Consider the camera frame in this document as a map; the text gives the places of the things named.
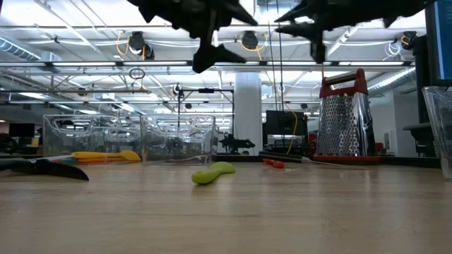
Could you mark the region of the black computer monitor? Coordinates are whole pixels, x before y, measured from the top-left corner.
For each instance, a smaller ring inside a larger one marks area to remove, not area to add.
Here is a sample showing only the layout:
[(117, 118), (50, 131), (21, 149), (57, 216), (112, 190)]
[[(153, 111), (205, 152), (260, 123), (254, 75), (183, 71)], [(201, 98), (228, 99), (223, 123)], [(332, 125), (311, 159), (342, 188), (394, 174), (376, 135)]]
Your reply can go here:
[(452, 87), (452, 0), (425, 8), (431, 85)]

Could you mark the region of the black monitor stand post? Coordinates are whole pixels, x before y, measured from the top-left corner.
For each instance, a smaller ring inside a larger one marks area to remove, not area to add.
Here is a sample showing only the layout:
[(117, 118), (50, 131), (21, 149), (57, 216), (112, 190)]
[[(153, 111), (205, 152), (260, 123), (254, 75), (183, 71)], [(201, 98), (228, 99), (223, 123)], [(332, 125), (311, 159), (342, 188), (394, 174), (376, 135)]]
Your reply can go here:
[(429, 57), (427, 37), (421, 36), (414, 41), (412, 54), (415, 57), (417, 108), (419, 123), (430, 123), (422, 88), (430, 85)]

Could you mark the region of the black metal stand frame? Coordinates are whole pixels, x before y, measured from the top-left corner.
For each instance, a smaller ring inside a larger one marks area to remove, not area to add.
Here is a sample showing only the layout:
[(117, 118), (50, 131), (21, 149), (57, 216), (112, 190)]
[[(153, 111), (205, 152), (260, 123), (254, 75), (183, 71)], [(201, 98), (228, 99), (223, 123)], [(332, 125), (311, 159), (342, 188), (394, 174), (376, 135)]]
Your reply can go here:
[(184, 96), (184, 99), (188, 99), (189, 96), (193, 92), (197, 92), (200, 94), (213, 94), (215, 92), (219, 92), (227, 101), (232, 105), (232, 130), (230, 135), (234, 137), (235, 135), (235, 95), (233, 89), (221, 89), (221, 88), (198, 88), (198, 89), (183, 89), (179, 87), (177, 90), (177, 116), (178, 116), (178, 126), (180, 126), (180, 114), (181, 114), (181, 105), (182, 105), (182, 93), (188, 92), (187, 95)]

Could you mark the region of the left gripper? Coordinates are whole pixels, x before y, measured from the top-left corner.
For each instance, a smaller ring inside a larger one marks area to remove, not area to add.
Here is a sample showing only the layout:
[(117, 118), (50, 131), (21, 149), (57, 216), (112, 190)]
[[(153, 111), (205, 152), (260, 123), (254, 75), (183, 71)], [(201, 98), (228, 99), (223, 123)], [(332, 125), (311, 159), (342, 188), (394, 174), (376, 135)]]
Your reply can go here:
[[(258, 22), (246, 11), (240, 3), (225, 4), (226, 11), (213, 8), (210, 0), (127, 0), (136, 6), (146, 23), (154, 17), (162, 18), (171, 23), (173, 29), (183, 29), (192, 39), (210, 39), (214, 30), (227, 27), (232, 18), (258, 25)], [(246, 59), (230, 50), (223, 44), (200, 47), (194, 54), (192, 69), (202, 73), (218, 62), (245, 64)]]

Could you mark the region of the yellow silicone spatula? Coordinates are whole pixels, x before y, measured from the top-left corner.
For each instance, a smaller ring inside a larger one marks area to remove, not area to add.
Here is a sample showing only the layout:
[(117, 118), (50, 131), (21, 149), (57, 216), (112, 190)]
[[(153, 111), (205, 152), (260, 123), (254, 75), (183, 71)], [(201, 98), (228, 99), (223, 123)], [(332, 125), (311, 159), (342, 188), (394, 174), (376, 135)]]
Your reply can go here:
[(122, 158), (126, 161), (141, 161), (140, 156), (132, 150), (123, 150), (117, 153), (111, 152), (73, 152), (71, 156), (75, 159), (106, 159), (106, 158)]

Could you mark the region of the thin black knife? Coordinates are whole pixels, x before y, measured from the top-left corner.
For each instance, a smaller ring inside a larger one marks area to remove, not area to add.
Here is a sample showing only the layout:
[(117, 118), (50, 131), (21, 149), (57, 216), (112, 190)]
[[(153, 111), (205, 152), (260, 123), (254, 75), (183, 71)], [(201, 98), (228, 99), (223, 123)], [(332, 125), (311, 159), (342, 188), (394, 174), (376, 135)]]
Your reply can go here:
[(31, 162), (29, 165), (19, 168), (18, 171), (25, 174), (58, 176), (89, 181), (88, 175), (78, 167), (49, 161), (47, 159), (39, 159)]

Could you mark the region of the red silicone spoon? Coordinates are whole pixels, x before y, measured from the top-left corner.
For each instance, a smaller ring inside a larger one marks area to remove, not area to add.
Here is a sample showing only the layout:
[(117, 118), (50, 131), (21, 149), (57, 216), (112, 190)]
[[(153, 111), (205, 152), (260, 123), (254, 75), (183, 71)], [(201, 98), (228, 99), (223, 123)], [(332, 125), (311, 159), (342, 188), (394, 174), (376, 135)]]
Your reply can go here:
[(278, 161), (278, 160), (263, 158), (262, 161), (265, 164), (270, 165), (270, 166), (272, 166), (273, 168), (276, 168), (276, 169), (284, 169), (285, 168), (285, 163), (281, 162), (281, 161)]

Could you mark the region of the red box device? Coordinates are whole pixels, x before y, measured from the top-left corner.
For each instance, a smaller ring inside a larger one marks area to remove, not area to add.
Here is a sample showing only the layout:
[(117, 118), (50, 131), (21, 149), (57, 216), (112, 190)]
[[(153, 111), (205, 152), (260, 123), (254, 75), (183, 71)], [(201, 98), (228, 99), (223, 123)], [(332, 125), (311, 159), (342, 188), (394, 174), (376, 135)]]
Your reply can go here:
[(377, 163), (373, 118), (363, 69), (322, 80), (314, 159), (331, 163)]

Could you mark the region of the light green silicone spoon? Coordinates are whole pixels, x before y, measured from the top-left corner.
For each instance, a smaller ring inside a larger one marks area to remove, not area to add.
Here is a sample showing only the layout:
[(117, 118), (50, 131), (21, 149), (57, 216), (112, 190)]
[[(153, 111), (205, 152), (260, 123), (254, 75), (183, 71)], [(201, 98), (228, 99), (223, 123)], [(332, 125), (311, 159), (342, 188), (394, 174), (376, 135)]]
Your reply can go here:
[(193, 173), (191, 180), (196, 184), (206, 185), (223, 174), (233, 174), (235, 171), (234, 165), (229, 162), (216, 162), (211, 164), (207, 170)]

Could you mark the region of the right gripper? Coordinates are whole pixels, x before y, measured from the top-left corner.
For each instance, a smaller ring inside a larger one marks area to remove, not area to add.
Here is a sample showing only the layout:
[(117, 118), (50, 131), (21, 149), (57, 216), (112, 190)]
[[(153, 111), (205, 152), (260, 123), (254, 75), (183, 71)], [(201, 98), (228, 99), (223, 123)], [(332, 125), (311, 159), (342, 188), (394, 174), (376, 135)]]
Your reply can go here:
[(310, 41), (312, 59), (322, 64), (326, 60), (326, 46), (323, 43), (321, 28), (338, 28), (374, 19), (369, 11), (367, 0), (301, 0), (301, 2), (276, 19), (289, 21), (312, 12), (314, 23), (291, 23), (276, 28), (275, 31), (293, 37), (303, 37)]

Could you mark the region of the large clear plastic bin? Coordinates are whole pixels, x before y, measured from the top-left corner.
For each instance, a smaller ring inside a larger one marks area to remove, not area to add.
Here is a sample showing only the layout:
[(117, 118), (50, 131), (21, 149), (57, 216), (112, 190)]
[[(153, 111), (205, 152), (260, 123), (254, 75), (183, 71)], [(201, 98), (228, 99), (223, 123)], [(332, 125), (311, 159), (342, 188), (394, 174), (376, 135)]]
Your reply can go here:
[(422, 93), (442, 173), (446, 179), (452, 180), (452, 91), (424, 87)]

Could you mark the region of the black cabinet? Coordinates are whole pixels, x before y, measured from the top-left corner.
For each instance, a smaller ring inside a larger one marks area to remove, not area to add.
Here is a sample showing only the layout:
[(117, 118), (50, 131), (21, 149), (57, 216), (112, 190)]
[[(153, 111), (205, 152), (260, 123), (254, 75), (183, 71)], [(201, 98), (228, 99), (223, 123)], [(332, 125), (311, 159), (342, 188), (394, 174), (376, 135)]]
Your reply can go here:
[(309, 151), (307, 120), (298, 111), (266, 111), (267, 151), (305, 155)]

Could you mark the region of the white building column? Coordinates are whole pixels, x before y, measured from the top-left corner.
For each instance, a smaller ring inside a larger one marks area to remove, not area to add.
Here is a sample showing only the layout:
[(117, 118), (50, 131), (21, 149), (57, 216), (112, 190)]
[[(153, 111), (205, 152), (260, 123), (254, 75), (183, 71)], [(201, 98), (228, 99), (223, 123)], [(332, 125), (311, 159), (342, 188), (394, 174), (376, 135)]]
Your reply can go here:
[(234, 135), (249, 140), (254, 148), (245, 149), (257, 155), (262, 149), (261, 79), (257, 72), (235, 74)]

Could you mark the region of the black aluminium table frame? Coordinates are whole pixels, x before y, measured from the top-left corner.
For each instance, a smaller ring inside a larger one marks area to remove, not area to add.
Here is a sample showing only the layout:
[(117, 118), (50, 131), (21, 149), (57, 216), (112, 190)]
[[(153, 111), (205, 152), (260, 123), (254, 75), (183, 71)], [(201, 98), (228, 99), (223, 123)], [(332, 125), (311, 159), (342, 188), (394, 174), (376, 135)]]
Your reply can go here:
[[(41, 159), (38, 155), (0, 155), (0, 159)], [(298, 159), (298, 158), (283, 158), (276, 159), (282, 162), (293, 162), (293, 163), (307, 163), (308, 159)], [(260, 156), (247, 156), (247, 155), (213, 155), (211, 157), (212, 162), (262, 162)], [(396, 165), (396, 166), (409, 166), (409, 167), (422, 167), (422, 168), (434, 168), (440, 169), (441, 162), (438, 158), (418, 158), (418, 157), (380, 157), (378, 161), (344, 161), (344, 160), (332, 160), (325, 163), (331, 164), (343, 164), (348, 166), (370, 166), (370, 165)]]

